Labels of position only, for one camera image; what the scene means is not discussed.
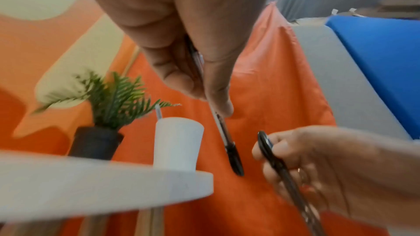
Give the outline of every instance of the green plant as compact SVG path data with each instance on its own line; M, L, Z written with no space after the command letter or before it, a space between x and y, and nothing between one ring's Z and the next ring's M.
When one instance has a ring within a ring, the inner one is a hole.
M131 81L128 77L121 77L117 72L112 72L113 79L105 81L93 71L88 71L87 77L76 75L80 89L70 91L63 89L61 92L52 92L46 97L48 102L35 110L35 113L43 112L53 104L75 100L88 100L91 104L95 126L120 130L129 125L155 108L157 104L161 108L174 106L169 102L157 100L151 103L151 99L145 96L144 84L141 77Z

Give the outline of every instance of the blue cushion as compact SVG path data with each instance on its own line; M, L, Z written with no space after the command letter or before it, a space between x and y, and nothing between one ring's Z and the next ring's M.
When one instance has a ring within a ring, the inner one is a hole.
M420 138L420 21L334 16L326 25L405 130Z

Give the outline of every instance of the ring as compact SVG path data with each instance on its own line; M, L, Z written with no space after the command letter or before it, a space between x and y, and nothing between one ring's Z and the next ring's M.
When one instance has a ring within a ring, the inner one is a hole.
M309 185L310 184L311 180L309 179L308 174L302 168L299 167L297 169L297 173L299 174L302 185Z

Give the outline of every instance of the cup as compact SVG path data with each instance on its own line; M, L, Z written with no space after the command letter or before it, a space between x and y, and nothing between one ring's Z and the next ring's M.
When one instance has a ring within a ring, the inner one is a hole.
M203 125L191 119L159 119L154 135L153 167L195 171L203 132Z

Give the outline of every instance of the hand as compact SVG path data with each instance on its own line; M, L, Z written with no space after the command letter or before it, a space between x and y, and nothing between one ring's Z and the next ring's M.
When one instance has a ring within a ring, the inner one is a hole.
M266 0L97 0L139 45L169 87L233 113L229 82L236 59ZM184 34L202 53L204 86L186 52Z
M269 138L274 155L285 161L318 211L381 226L420 227L419 145L322 126L273 133ZM252 153L257 160L263 158L258 144ZM268 162L263 173L290 202Z

